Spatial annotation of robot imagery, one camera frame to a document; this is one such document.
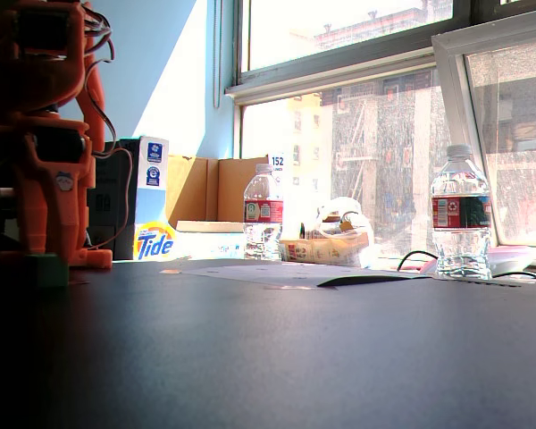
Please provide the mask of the orange gripper black motor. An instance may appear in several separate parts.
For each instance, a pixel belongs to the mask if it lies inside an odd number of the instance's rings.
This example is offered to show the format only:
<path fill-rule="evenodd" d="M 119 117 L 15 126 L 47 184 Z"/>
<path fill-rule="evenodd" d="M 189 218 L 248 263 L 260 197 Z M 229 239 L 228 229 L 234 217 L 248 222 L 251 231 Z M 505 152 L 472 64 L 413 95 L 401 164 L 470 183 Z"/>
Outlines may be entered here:
<path fill-rule="evenodd" d="M 49 188 L 53 225 L 48 246 L 69 266 L 111 267 L 112 251 L 86 248 L 88 189 L 94 185 L 94 143 L 84 122 L 57 114 L 14 116 L 0 123 L 0 188 L 17 202 L 20 250 L 1 250 L 0 265 L 46 253 Z"/>

